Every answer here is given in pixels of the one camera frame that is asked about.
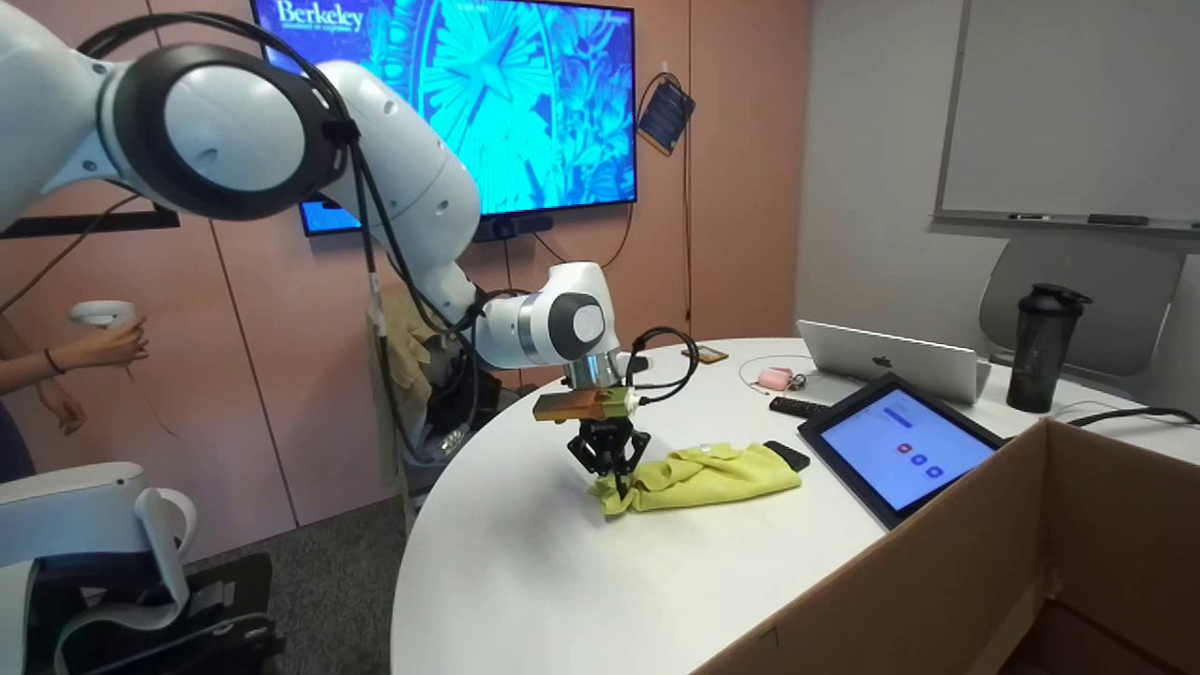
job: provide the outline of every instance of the yellow cloth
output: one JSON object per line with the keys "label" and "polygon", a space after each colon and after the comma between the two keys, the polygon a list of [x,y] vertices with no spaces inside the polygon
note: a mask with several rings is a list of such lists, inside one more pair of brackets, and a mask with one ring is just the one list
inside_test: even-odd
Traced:
{"label": "yellow cloth", "polygon": [[768,446],[698,446],[634,470],[630,492],[620,496],[612,475],[597,479],[604,519],[745,502],[798,489],[798,471]]}

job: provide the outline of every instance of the black water bottle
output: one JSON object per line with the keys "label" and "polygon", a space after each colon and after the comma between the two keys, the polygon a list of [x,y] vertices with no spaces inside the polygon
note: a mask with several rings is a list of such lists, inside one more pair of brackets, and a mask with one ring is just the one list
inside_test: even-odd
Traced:
{"label": "black water bottle", "polygon": [[1025,411],[1049,407],[1085,302],[1093,302],[1093,296],[1064,285],[1037,285],[1019,299],[1018,361],[1009,377],[1012,407],[1025,407]]}

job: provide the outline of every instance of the curved white table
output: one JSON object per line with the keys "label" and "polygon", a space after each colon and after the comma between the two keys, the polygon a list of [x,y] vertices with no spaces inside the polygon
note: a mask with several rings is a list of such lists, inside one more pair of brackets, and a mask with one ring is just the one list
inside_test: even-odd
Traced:
{"label": "curved white table", "polygon": [[[763,439],[807,450],[798,421],[768,411],[768,397],[745,386],[768,364],[814,370],[803,341],[708,344],[730,361],[634,411],[654,434],[647,457]],[[684,370],[679,349],[649,361],[647,384]],[[1040,415],[1009,407],[1004,386],[1009,370],[994,369],[968,411],[997,434],[1019,434]],[[838,400],[852,389],[814,377],[803,397]],[[454,457],[412,526],[390,626],[398,675],[694,671],[884,534],[818,454],[787,496],[604,522],[592,475],[568,450],[573,425],[535,425],[534,400],[509,405]],[[1049,415],[1125,405],[1060,384]]]}

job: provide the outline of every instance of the black cable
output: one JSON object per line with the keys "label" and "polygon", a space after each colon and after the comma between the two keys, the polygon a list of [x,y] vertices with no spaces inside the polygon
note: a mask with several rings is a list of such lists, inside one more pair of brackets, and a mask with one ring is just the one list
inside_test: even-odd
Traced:
{"label": "black cable", "polygon": [[[679,341],[684,341],[687,370],[684,370],[684,377],[677,377],[677,384],[634,384],[634,375],[639,375],[639,370],[634,370],[634,369],[639,369],[639,355],[642,355],[647,344],[657,341],[657,339],[679,339]],[[639,397],[639,405],[657,405],[657,400],[677,397],[677,394],[698,375],[698,369],[700,369],[700,349],[698,349],[698,341],[694,341],[687,331],[649,326],[649,331],[642,331],[642,334],[634,339],[634,344],[630,344],[630,364],[625,364],[622,386],[630,386],[630,389],[668,389],[668,394],[657,394],[657,397]]]}
{"label": "black cable", "polygon": [[1094,415],[1074,421],[1074,429],[1102,425],[1102,421],[1125,421],[1125,415],[1182,415],[1185,425],[1200,425],[1190,407],[1112,407]]}
{"label": "black cable", "polygon": [[662,84],[679,84],[679,80],[677,80],[677,71],[657,71],[654,80],[647,80],[647,85],[642,85],[642,94],[639,94],[639,115],[647,115],[647,106],[649,106],[649,97],[654,97],[654,90],[657,90]]}
{"label": "black cable", "polygon": [[[375,289],[375,252],[373,252],[373,205],[375,205],[375,210],[378,210],[378,222],[382,222],[382,231],[387,231],[390,261],[394,261],[398,277],[407,280],[407,289],[410,289],[420,317],[425,317],[432,331],[440,331],[440,334],[450,331],[450,334],[458,339],[458,344],[463,344],[454,370],[463,370],[463,355],[468,355],[468,361],[473,361],[468,375],[477,375],[477,369],[480,369],[477,344],[463,334],[463,326],[454,326],[454,322],[418,289],[412,269],[410,269],[410,261],[407,261],[407,252],[400,252],[400,244],[398,244],[398,236],[394,236],[394,229],[390,229],[390,214],[387,214],[387,205],[382,205],[375,171],[373,171],[373,165],[368,165],[368,157],[364,157],[364,150],[360,150],[360,130],[355,130],[354,115],[350,115],[350,106],[343,101],[337,85],[334,85],[310,60],[305,60],[293,44],[284,44],[282,39],[274,39],[274,32],[267,32],[267,30],[258,30],[258,27],[240,21],[240,20],[234,20],[234,16],[214,16],[214,12],[139,16],[139,20],[127,20],[127,21],[114,21],[114,27],[97,30],[95,39],[88,39],[88,40],[79,44],[79,51],[88,51],[88,57],[105,57],[105,51],[119,47],[125,40],[130,40],[130,39],[139,39],[139,32],[147,32],[147,30],[182,27],[182,21],[200,21],[200,27],[214,27],[214,30],[248,39],[248,40],[255,40],[255,44],[267,44],[267,47],[288,57],[288,60],[299,69],[299,76],[307,80],[307,85],[330,106],[325,134],[350,150],[350,165],[354,165],[354,171],[355,171],[354,180],[355,180],[355,205],[360,205],[360,231],[364,231],[364,257],[368,257],[368,274],[373,274],[373,294],[378,294],[378,289]],[[394,407],[394,415],[398,415],[394,389],[390,389],[387,341],[378,344],[378,352],[382,352],[387,397],[390,397],[390,407]],[[407,432],[407,421],[398,421],[398,432],[400,432],[400,441],[407,441],[410,457],[418,462],[418,446],[412,446],[412,439],[410,439],[410,432]]]}
{"label": "black cable", "polygon": [[118,200],[109,210],[103,210],[95,222],[88,222],[77,241],[58,252],[19,294],[12,294],[3,302],[0,302],[0,314],[19,302],[24,296],[29,296],[47,274],[54,274],[89,231],[97,231],[119,205],[137,204],[139,195],[125,195]]}
{"label": "black cable", "polygon": [[502,241],[502,244],[500,244],[500,252],[502,252],[502,280],[508,280],[508,289],[515,289],[515,254],[509,254],[509,241]]}
{"label": "black cable", "polygon": [[[400,252],[400,244],[394,241],[390,214],[382,210],[382,195],[378,195],[375,171],[373,171],[373,165],[368,165],[368,157],[364,157],[360,145],[354,145],[354,184],[355,184],[360,241],[364,241],[364,257],[368,257],[373,285],[375,285],[375,249],[373,249],[373,205],[375,205],[378,217],[382,217],[387,244],[390,244],[390,261],[394,261],[398,277],[407,280],[407,289],[410,289],[410,296],[412,296],[412,307],[420,310],[420,317],[425,317],[434,334],[447,334],[450,317],[418,289],[418,280],[412,280],[412,274],[410,274],[410,261],[407,261],[407,252]],[[473,405],[468,405],[468,421],[467,421],[467,425],[473,425],[477,400],[480,400],[480,375],[477,375],[480,355],[477,355],[473,341],[467,341],[463,334],[454,334],[454,339],[458,339],[463,352],[450,355],[450,364],[447,364],[447,369],[450,369],[450,377],[447,377],[447,384],[432,384],[429,400],[442,400],[447,389],[458,389],[458,386],[463,386],[458,377],[463,377],[467,361],[468,361],[468,375],[473,375],[473,384],[468,384],[468,400],[473,400]],[[400,411],[398,389],[394,389],[394,384],[390,384],[390,341],[387,341],[387,339],[378,339],[378,369],[382,369],[382,394],[387,394],[390,415],[394,415],[394,425],[398,425],[400,450],[407,450],[410,464],[412,464],[418,471],[425,471],[429,462],[425,462],[420,446],[429,441],[429,434],[420,432],[420,439],[412,439],[410,429],[407,429],[407,411]]]}
{"label": "black cable", "polygon": [[[364,187],[364,176],[355,171],[355,180],[354,180],[354,190],[355,190],[355,204],[364,205],[368,204],[368,187]],[[387,322],[387,314],[382,314],[382,289],[378,289],[378,269],[375,269],[375,241],[373,241],[373,214],[360,214],[360,244],[364,244],[364,266],[368,266],[368,294],[373,294],[373,302],[378,302],[378,307],[373,307],[373,310],[378,310],[378,314],[373,314],[375,322]],[[400,411],[400,397],[398,397],[398,386],[394,386],[394,377],[390,377],[390,341],[387,341],[387,326],[378,331],[378,326],[373,326],[375,331],[375,364],[378,364],[378,377],[382,377],[382,397],[387,397],[387,415],[390,415],[390,425],[398,429],[398,439],[400,439],[400,454],[410,457],[410,462],[420,462],[420,450],[418,450],[418,441],[412,441],[412,434],[410,434],[410,429],[407,429],[407,411]]]}
{"label": "black cable", "polygon": [[432,400],[442,400],[447,397],[447,389],[458,389],[463,386],[463,375],[468,375],[468,415],[467,415],[467,429],[473,429],[477,425],[477,411],[480,411],[480,364],[483,364],[483,355],[477,352],[477,341],[480,341],[480,322],[477,322],[477,314],[480,314],[480,307],[489,302],[489,296],[480,294],[477,296],[477,302],[463,314],[463,322],[454,326],[447,314],[442,314],[442,307],[434,307],[420,289],[418,289],[418,280],[412,280],[412,269],[410,269],[410,261],[407,261],[407,252],[400,252],[400,244],[398,244],[398,231],[394,231],[394,226],[390,226],[390,214],[387,214],[387,205],[382,205],[382,195],[378,195],[378,184],[375,184],[375,171],[373,171],[373,165],[368,165],[368,157],[364,157],[364,150],[360,145],[354,145],[354,171],[355,171],[355,190],[368,190],[373,195],[373,204],[364,204],[364,195],[355,195],[360,200],[360,226],[364,226],[364,231],[373,229],[373,205],[378,210],[378,222],[382,222],[382,236],[387,236],[387,249],[390,249],[390,261],[394,261],[394,269],[398,269],[398,277],[407,280],[407,289],[410,289],[410,296],[412,296],[412,302],[418,302],[418,310],[420,310],[420,317],[434,331],[434,334],[450,334],[454,341],[458,341],[458,352],[450,355],[450,377],[447,384],[432,384]]}
{"label": "black cable", "polygon": [[[630,244],[630,229],[634,229],[634,205],[625,210],[625,222],[622,222],[622,241],[617,244],[617,252],[597,261],[599,269],[617,266]],[[544,236],[534,236],[544,252],[552,252],[560,261],[569,261],[560,249],[552,249]]]}
{"label": "black cable", "polygon": [[[698,64],[698,57],[694,57],[694,32],[698,32],[698,27],[694,27],[694,5],[687,0],[687,64]],[[694,307],[698,307],[698,289],[694,289],[694,231],[692,231],[692,226],[694,226],[694,205],[692,205],[692,195],[694,195],[694,152],[692,152],[692,144],[684,139],[684,285],[687,285],[687,302],[684,302],[684,317],[687,317],[687,331],[698,331],[694,326]]]}
{"label": "black cable", "polygon": [[544,236],[534,236],[544,252],[552,252],[560,261],[569,261],[568,254],[560,254],[560,249],[552,249]]}

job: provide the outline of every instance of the white panel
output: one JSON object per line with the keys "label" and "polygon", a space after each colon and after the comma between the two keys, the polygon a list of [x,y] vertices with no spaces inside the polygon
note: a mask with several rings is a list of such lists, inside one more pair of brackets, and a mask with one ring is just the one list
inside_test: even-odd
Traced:
{"label": "white panel", "polygon": [[947,210],[1200,217],[1200,5],[970,0]]}

